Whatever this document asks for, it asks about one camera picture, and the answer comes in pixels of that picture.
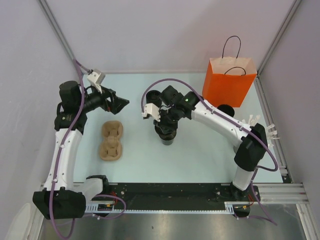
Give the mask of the left brown cup carrier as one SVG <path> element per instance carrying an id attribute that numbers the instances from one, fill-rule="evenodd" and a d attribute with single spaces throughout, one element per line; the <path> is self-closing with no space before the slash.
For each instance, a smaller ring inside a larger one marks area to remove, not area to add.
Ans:
<path id="1" fill-rule="evenodd" d="M 123 132 L 124 127 L 120 121 L 107 121 L 102 125 L 103 141 L 99 147 L 99 156 L 103 161 L 111 162 L 120 159 L 123 153 L 120 141 Z"/>

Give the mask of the stack of black lids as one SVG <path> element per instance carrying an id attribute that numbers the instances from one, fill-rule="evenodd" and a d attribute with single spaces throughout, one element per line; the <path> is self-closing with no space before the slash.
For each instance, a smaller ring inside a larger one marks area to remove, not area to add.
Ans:
<path id="1" fill-rule="evenodd" d="M 150 90 L 146 94 L 146 103 L 147 104 L 155 104 L 156 106 L 160 106 L 162 104 L 162 101 L 160 99 L 161 92 L 158 90 Z"/>

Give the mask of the orange paper bag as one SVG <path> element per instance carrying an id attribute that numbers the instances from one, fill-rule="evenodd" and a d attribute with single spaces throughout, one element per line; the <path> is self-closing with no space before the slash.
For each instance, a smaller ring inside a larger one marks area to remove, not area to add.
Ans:
<path id="1" fill-rule="evenodd" d="M 202 88 L 202 96 L 214 107 L 229 105 L 239 108 L 249 92 L 257 68 L 251 57 L 225 56 L 210 58 Z"/>

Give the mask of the single black coffee cup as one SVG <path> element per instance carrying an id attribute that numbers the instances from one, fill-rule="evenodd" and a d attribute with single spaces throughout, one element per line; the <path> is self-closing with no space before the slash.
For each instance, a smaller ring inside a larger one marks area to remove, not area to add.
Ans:
<path id="1" fill-rule="evenodd" d="M 158 136 L 161 139 L 162 144 L 164 144 L 165 146 L 169 146 L 174 142 L 174 139 L 177 135 L 177 131 L 172 131 L 170 133 L 162 133 L 161 129 L 157 126 L 154 127 L 155 132 L 158 134 Z"/>

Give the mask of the stack of black cups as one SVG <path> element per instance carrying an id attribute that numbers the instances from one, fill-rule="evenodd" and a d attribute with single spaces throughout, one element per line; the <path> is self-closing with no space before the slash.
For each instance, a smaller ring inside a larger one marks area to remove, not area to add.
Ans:
<path id="1" fill-rule="evenodd" d="M 228 116 L 231 116 L 231 117 L 235 116 L 234 108 L 228 104 L 221 104 L 217 107 L 217 109 L 227 114 Z"/>

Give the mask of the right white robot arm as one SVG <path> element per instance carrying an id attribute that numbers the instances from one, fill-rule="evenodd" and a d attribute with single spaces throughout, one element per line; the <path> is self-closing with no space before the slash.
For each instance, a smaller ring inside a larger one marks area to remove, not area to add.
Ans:
<path id="1" fill-rule="evenodd" d="M 147 94 L 147 102 L 158 107 L 153 124 L 163 144 L 173 142 L 182 118 L 204 124 L 227 138 L 235 149 L 234 162 L 237 165 L 230 194 L 237 201 L 248 196 L 254 171 L 266 153 L 266 131 L 261 124 L 242 123 L 193 91 L 183 95 L 171 85 L 162 92 L 155 90 Z"/>

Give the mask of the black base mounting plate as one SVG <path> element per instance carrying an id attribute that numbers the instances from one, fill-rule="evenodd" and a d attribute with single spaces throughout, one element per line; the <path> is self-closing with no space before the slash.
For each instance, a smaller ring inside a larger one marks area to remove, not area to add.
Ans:
<path id="1" fill-rule="evenodd" d="M 257 186 L 242 192 L 229 183 L 110 183 L 108 190 L 125 201 L 128 211 L 217 211 L 225 202 L 239 205 L 260 197 Z"/>

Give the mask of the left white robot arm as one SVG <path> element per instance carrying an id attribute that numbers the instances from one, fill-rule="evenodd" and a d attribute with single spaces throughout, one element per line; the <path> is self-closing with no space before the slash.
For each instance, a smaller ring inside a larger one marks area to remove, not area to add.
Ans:
<path id="1" fill-rule="evenodd" d="M 79 188 L 73 187 L 76 156 L 87 113 L 101 108 L 116 115 L 130 102 L 110 88 L 81 92 L 81 86 L 73 80 L 59 86 L 59 95 L 61 102 L 54 120 L 55 148 L 49 175 L 43 189 L 34 192 L 32 201 L 47 220 L 79 219 L 88 202 L 96 197 L 105 200 L 111 193 L 105 175 L 91 175 Z"/>

